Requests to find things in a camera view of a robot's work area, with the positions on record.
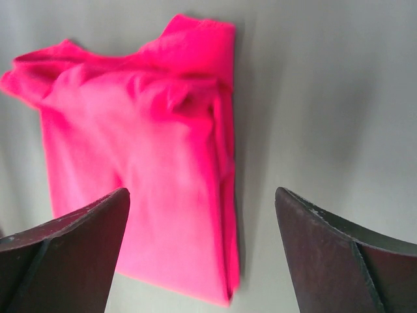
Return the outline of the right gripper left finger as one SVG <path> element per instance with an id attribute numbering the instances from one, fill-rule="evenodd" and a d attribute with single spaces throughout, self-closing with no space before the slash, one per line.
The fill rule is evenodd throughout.
<path id="1" fill-rule="evenodd" d="M 2 312 L 104 312 L 130 209 L 110 194 L 1 238 Z"/>

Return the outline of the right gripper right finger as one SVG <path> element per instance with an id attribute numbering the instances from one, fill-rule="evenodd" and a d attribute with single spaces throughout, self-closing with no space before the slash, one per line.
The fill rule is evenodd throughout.
<path id="1" fill-rule="evenodd" d="M 415 312 L 416 245 L 279 187 L 275 208 L 301 312 Z"/>

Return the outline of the pink t shirt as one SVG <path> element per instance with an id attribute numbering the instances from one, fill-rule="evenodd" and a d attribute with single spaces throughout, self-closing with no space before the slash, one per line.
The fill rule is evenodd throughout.
<path id="1" fill-rule="evenodd" d="M 131 55 L 65 40 L 16 57 L 1 77 L 39 112 L 53 214 L 127 188 L 117 271 L 221 306 L 240 282 L 235 33 L 179 14 Z"/>

